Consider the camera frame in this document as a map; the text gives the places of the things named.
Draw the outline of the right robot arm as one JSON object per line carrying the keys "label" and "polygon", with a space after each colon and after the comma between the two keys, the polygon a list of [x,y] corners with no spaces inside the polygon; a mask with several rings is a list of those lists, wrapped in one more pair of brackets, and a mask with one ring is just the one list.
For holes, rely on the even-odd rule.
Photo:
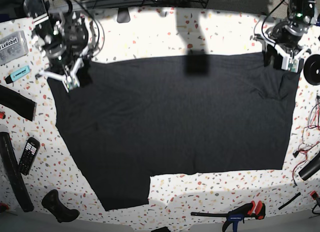
{"label": "right robot arm", "polygon": [[24,0],[23,9],[33,19],[33,42],[49,62],[36,76],[62,82],[67,92],[80,87],[77,73],[99,49],[95,18],[77,0]]}

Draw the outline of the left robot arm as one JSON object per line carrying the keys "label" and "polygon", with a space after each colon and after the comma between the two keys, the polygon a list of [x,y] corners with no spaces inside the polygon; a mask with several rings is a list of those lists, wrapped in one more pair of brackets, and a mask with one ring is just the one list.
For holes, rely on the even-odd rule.
{"label": "left robot arm", "polygon": [[293,73],[301,72],[303,56],[311,49],[300,45],[303,35],[317,23],[316,0],[288,0],[287,16],[275,25],[266,28],[267,15],[261,24],[260,33],[254,39],[262,44],[263,65]]}

